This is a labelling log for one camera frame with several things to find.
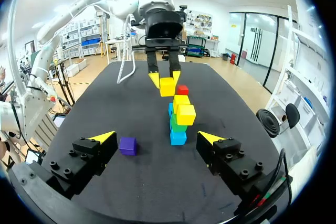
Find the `black table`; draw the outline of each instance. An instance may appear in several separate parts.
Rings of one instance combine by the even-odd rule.
[[[158,62],[162,77],[169,63]],[[135,136],[137,156],[115,153],[100,177],[95,176],[72,201],[105,215],[139,221],[218,223],[233,217],[240,203],[225,183],[211,175],[195,149],[197,131],[234,137],[242,149],[265,166],[276,166],[278,152],[240,96],[211,67],[181,63],[179,84],[190,90],[196,120],[184,146],[170,145],[168,105],[148,77],[145,61],[117,85],[120,63],[109,64],[78,99],[51,143],[43,165],[67,155],[72,142],[108,131]],[[126,62],[124,75],[132,62]]]

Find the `purple block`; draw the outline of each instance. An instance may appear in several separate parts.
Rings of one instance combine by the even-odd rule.
[[[135,137],[125,137],[120,138],[119,150],[124,155],[136,156],[136,139]]]

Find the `trash can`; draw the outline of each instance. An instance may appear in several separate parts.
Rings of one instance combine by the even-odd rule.
[[[229,54],[223,54],[223,60],[228,61],[229,57],[230,57]]]

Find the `stacked blocks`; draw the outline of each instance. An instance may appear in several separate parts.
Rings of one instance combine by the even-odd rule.
[[[175,81],[172,77],[160,79],[160,95],[162,97],[172,97],[175,95]]]
[[[136,156],[136,139],[135,137],[124,137],[120,138],[119,150],[124,155]]]
[[[187,94],[186,86],[178,86],[177,95],[174,96],[173,103],[169,104],[171,145],[185,144],[187,127],[193,125],[196,118],[195,108],[190,104]]]
[[[189,94],[189,89],[186,85],[177,85],[177,94]]]
[[[173,129],[170,131],[171,145],[184,145],[186,141],[187,141],[187,135],[185,134],[185,131],[174,132]]]
[[[193,105],[181,104],[177,109],[178,125],[193,125],[196,118],[196,111]]]
[[[174,96],[173,108],[175,114],[177,114],[177,107],[181,104],[190,105],[189,97],[187,95],[177,94]]]

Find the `green block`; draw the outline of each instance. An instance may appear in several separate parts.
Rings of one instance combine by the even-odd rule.
[[[177,124],[177,118],[175,113],[173,113],[172,116],[170,117],[170,124],[174,132],[183,132],[186,131],[188,128],[188,126]]]

